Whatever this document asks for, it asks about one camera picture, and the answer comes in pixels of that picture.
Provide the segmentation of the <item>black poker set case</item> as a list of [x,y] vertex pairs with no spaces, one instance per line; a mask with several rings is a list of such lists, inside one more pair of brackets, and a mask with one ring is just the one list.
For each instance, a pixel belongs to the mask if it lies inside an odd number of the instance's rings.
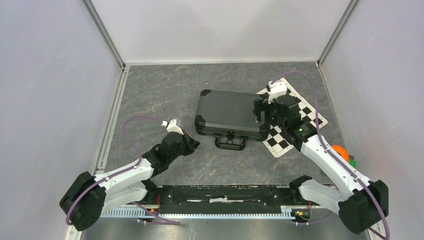
[[213,136],[219,149],[241,151],[246,142],[265,141],[271,118],[265,110],[254,113],[255,103],[265,101],[265,94],[204,89],[200,92],[194,126],[199,135]]

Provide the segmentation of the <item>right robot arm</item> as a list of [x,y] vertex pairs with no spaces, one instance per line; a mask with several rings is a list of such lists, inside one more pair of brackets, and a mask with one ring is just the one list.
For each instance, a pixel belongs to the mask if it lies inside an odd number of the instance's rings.
[[312,160],[333,182],[330,187],[303,175],[290,183],[289,199],[295,204],[311,201],[337,214],[354,234],[370,230],[383,240],[390,238],[389,188],[351,166],[323,137],[319,122],[302,119],[299,102],[290,95],[256,99],[253,114],[281,129],[283,138]]

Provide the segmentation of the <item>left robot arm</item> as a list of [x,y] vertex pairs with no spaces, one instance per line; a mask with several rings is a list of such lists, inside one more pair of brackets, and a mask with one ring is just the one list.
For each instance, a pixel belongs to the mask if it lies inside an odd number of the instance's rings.
[[100,175],[80,173],[59,201],[66,224],[84,231],[109,210],[132,202],[153,203],[157,190],[151,178],[178,157],[194,153],[199,145],[186,131],[169,132],[161,143],[123,167]]

